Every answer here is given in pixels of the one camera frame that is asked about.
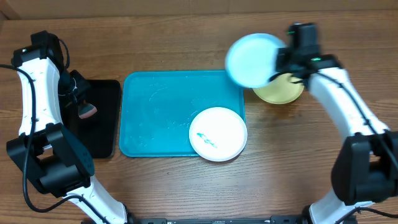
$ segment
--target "yellow bowl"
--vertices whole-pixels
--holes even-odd
[[[290,73],[280,75],[274,81],[261,88],[254,88],[256,95],[273,104],[285,104],[296,100],[304,90],[302,83],[294,84],[299,78],[290,78]]]

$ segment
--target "black stand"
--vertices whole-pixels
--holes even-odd
[[[121,87],[117,80],[87,80],[91,89],[87,103],[96,106],[97,113],[80,119],[76,105],[61,110],[63,125],[69,129],[95,159],[110,158],[114,154],[118,132]]]
[[[165,218],[144,218],[140,224],[297,224],[299,215],[273,215],[270,218],[214,218],[214,219],[188,219],[166,220]]]

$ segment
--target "white plate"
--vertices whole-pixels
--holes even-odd
[[[243,150],[248,130],[242,118],[226,108],[209,108],[199,113],[189,129],[193,149],[215,162],[230,160]]]

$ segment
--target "light blue plate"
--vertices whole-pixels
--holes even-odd
[[[224,70],[134,72],[124,81],[120,150],[129,157],[198,156],[190,124],[216,106],[245,121],[243,89]]]
[[[231,79],[246,88],[260,88],[268,84],[276,73],[278,49],[283,41],[270,34],[250,34],[237,40],[225,58],[225,69]]]

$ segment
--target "blue tray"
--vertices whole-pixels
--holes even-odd
[[[190,124],[216,106],[245,121],[243,89],[224,70],[134,72],[124,81],[120,150],[129,157],[198,156]]]

